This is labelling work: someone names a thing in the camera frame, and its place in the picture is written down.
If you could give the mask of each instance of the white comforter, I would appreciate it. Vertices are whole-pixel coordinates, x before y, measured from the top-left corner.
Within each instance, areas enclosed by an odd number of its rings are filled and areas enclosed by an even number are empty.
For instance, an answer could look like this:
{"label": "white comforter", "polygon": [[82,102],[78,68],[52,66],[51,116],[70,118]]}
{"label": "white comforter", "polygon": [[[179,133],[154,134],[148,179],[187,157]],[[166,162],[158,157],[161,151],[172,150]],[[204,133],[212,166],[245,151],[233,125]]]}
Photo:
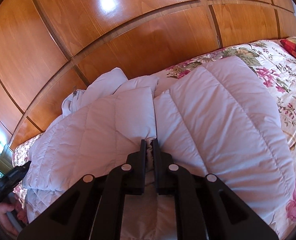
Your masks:
{"label": "white comforter", "polygon": [[[123,87],[136,89],[93,101],[36,141],[23,180],[29,221],[83,175],[109,173],[141,139],[158,135],[177,163],[197,175],[217,174],[269,222],[293,191],[294,171],[278,109],[254,73],[236,57],[218,60],[155,99],[156,80],[148,79],[151,85],[128,81],[134,87]],[[265,107],[256,107],[258,100]],[[176,239],[173,198],[156,195],[147,155],[145,194],[126,197],[121,239]]]}

